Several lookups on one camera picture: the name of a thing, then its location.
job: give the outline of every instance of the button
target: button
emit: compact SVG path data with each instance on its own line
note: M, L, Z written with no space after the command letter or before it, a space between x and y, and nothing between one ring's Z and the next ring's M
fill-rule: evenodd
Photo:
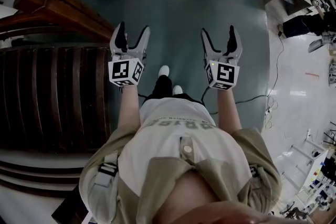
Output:
M191 151L193 151L193 149L189 146L184 146L183 150L186 151L187 153L191 153Z

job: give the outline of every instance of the white sneaker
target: white sneaker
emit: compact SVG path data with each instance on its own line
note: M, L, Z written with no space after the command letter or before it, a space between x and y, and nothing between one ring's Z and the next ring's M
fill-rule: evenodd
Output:
M179 86L179 85L174 86L173 95L182 94L182 93L183 93L183 90L182 90L181 86Z
M165 76L169 76L169 66L162 66L159 70L159 77L165 75Z

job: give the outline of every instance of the floor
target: floor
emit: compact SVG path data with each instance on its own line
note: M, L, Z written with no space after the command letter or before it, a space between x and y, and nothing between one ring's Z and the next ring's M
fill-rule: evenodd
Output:
M276 35L277 25L292 16L287 16L280 0L267 4L266 12L270 43L270 90L277 76L276 60L282 51L281 41ZM330 121L336 121L336 89L328 85L328 49L322 47L308 53L309 44L316 39L318 37L314 35L304 35L283 40L284 52L278 61L278 81L269 102L272 111L266 116L262 131L279 172L290 174L297 183L302 182L303 178L296 165L306 171L307 159L294 152L291 146L294 144L307 154L311 153L313 147L304 142L307 130L310 129L311 139L319 144L323 140L323 132L331 127ZM280 209L297 193L283 176L282 182L284 187L278 203Z
M236 100L247 100L267 92L269 46L263 0L82 1L114 25L124 20L130 45L136 43L144 26L151 27L146 67L139 84L139 92L143 95L149 95L154 88L160 66L168 65L173 84L181 85L184 92L200 100L207 87L201 29L204 27L209 32L217 49L226 51L230 25L237 28L243 43L239 80L234 89ZM210 90L205 98L211 112L217 110L214 92ZM112 93L111 121L116 122L120 94L115 87ZM261 130L265 105L266 98L240 104L243 126Z

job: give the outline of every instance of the white t-shirt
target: white t-shirt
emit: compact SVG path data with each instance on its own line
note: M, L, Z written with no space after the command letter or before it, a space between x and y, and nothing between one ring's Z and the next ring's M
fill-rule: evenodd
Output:
M140 129L118 158L120 178L136 195L140 196L150 159L180 158L183 137L192 139L194 163L216 159L231 164L237 195L251 179L242 148L215 126L203 105L177 98L151 99L143 104L140 116Z

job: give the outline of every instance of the white tile floor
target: white tile floor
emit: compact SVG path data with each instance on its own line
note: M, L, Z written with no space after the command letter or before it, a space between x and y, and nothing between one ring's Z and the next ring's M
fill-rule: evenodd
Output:
M276 60L282 50L277 36L277 25L293 16L289 17L286 14L279 0L267 4L266 12L270 40L269 89L271 89L277 75ZM262 131L279 172L282 174L286 171L286 174L290 174L296 182L302 181L303 178L300 178L302 174L295 166L299 165L303 170L308 169L307 159L293 152L291 146L294 144L310 153L313 147L304 143L307 129L311 129L312 139L320 144L323 132L331 127L329 122L336 122L336 89L328 85L331 60L328 49L323 47L311 54L308 53L309 44L316 39L318 39L316 36L304 35L283 40L285 50L279 57L279 78L271 93L276 103L271 115L266 117ZM285 207L297 193L283 176L282 183L284 187L278 203L280 209Z

